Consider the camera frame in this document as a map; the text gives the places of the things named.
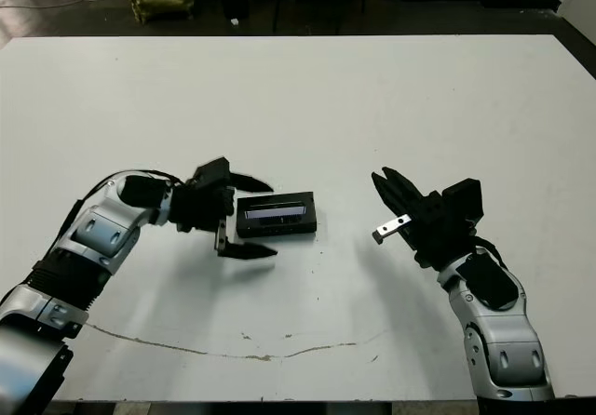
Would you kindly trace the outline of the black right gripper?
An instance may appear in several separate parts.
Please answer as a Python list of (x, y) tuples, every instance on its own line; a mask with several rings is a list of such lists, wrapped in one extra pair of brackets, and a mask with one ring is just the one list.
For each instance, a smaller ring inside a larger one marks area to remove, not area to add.
[(422, 268), (444, 269), (472, 250), (474, 224), (459, 215), (438, 192), (423, 196), (397, 170), (382, 167), (383, 175), (372, 173), (373, 185), (383, 203), (396, 215), (377, 227), (372, 237), (378, 245), (399, 234), (415, 252)]

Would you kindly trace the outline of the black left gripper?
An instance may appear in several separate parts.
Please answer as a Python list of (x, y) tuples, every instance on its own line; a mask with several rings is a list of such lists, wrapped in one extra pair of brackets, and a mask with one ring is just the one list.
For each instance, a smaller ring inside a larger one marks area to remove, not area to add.
[[(252, 176), (231, 173), (230, 185), (248, 193), (273, 193), (267, 183)], [(234, 214), (234, 189), (227, 186), (196, 188), (179, 185), (173, 188), (168, 221), (177, 230), (189, 233), (196, 229), (215, 234), (218, 256), (235, 260), (258, 260), (276, 256), (278, 252), (264, 245), (253, 243), (226, 243), (226, 220)]]

